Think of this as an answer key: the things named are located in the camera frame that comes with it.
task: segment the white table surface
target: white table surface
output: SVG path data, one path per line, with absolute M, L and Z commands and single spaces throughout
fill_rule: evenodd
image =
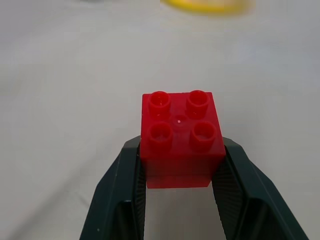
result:
M 0 240 L 78 239 L 95 187 L 140 134 L 141 95 L 213 92 L 222 134 L 320 236 L 320 2 L 238 17 L 158 0 L 0 3 Z M 146 240 L 223 240 L 212 189 L 147 190 Z

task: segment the yellow ring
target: yellow ring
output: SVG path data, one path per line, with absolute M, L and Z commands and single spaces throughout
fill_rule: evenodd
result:
M 214 5 L 198 2 L 187 2 L 186 0 L 163 0 L 164 2 L 187 11 L 197 13 L 216 13 L 216 14 L 232 14 L 239 13 L 245 9 L 245 0 L 237 0 L 237 4 L 228 6 Z

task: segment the red lego duplo brick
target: red lego duplo brick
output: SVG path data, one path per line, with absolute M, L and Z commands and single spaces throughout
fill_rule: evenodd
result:
M 207 187 L 226 155 L 213 96 L 142 96 L 140 158 L 149 188 Z

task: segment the white surface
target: white surface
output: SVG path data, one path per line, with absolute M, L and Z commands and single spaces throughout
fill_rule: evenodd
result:
M 77 239 L 97 182 L 140 132 L 142 93 L 193 89 L 213 92 L 222 134 L 318 239 L 319 7 L 257 0 L 227 18 L 156 0 L 2 1 L 0 239 Z M 148 190 L 145 239 L 223 239 L 212 201 Z

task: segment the yellow object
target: yellow object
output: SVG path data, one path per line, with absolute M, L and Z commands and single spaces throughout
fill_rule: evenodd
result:
M 233 14 L 247 7 L 247 0 L 163 0 L 164 2 L 187 11 L 197 13 Z

